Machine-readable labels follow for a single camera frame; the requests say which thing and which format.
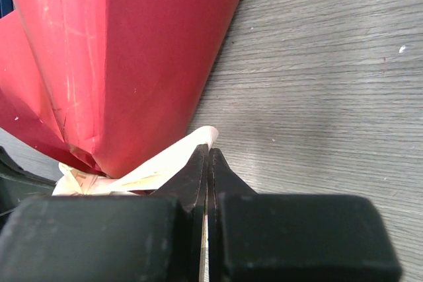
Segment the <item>cream ribbon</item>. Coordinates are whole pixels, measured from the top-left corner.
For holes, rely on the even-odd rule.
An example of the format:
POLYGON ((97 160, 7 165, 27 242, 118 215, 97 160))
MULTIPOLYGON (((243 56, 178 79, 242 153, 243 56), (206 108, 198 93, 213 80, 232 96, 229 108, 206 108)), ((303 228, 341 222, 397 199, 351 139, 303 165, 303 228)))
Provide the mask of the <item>cream ribbon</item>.
POLYGON ((59 163, 63 176, 52 195, 134 195, 136 191, 157 190, 186 165, 198 145, 211 149, 218 135, 215 127, 200 127, 119 179, 59 163))

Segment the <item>red wrapping paper sheet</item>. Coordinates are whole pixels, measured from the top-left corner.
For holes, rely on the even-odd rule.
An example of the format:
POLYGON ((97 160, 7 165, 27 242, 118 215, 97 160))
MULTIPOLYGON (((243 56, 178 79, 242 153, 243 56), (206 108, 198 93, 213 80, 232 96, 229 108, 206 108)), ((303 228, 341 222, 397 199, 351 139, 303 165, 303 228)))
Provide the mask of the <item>red wrapping paper sheet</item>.
POLYGON ((120 178, 181 139, 239 0, 13 0, 1 127, 120 178))

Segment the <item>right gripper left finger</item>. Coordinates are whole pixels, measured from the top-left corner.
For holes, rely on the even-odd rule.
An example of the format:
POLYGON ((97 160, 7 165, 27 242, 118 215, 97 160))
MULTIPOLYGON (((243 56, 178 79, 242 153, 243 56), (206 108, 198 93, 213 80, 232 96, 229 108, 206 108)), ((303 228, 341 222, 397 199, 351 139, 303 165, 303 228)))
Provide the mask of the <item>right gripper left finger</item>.
POLYGON ((208 154, 149 195, 22 200, 1 226, 1 280, 202 281, 208 154))

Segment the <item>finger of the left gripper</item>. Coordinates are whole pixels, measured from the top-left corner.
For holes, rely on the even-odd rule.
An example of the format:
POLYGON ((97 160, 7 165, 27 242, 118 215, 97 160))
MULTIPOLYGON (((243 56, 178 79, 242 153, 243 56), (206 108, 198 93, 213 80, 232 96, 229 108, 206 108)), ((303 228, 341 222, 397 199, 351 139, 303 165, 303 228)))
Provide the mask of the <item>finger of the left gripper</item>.
POLYGON ((1 226, 22 200, 51 195, 56 183, 21 168, 1 147, 1 226))

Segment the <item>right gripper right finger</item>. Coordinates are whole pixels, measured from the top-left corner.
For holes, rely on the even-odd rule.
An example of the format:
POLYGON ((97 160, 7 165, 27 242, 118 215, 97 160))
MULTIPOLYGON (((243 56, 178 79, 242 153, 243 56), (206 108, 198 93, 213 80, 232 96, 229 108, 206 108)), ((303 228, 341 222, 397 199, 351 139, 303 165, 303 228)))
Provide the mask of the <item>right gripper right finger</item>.
POLYGON ((210 281, 399 281, 400 261, 372 202, 345 194, 258 194, 212 149, 210 281))

